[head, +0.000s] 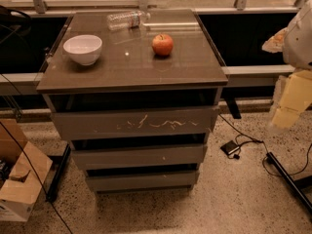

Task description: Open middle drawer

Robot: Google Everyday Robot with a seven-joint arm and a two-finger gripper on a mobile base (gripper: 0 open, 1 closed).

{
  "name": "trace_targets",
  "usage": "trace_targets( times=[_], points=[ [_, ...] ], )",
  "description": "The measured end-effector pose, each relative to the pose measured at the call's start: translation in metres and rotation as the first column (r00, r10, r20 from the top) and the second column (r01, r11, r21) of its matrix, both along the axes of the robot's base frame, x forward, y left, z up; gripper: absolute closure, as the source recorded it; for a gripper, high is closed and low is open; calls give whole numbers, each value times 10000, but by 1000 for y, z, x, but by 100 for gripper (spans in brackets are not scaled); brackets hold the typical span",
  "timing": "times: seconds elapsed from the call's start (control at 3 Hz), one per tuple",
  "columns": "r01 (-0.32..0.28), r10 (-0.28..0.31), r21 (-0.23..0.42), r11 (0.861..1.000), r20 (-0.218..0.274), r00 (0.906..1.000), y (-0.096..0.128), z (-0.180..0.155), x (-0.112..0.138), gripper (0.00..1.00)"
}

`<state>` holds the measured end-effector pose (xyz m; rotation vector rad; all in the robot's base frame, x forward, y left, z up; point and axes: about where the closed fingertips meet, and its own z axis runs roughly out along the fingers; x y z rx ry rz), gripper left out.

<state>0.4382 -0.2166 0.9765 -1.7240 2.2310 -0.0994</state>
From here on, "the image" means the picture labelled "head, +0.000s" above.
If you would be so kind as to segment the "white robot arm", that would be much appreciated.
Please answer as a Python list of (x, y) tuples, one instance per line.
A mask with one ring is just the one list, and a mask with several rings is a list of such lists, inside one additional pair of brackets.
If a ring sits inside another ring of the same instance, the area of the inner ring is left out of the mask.
[(312, 0), (308, 0), (288, 26), (264, 42), (261, 49), (282, 53), (294, 68), (275, 85), (269, 126), (276, 131), (289, 129), (312, 104)]

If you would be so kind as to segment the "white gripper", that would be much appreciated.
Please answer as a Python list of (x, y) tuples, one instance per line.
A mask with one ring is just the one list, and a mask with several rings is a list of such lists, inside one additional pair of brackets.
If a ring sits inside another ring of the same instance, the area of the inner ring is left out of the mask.
[[(281, 53), (287, 29), (283, 28), (265, 41), (261, 49)], [(312, 72), (301, 70), (287, 78), (279, 106), (270, 110), (270, 124), (278, 129), (289, 129), (312, 103)]]

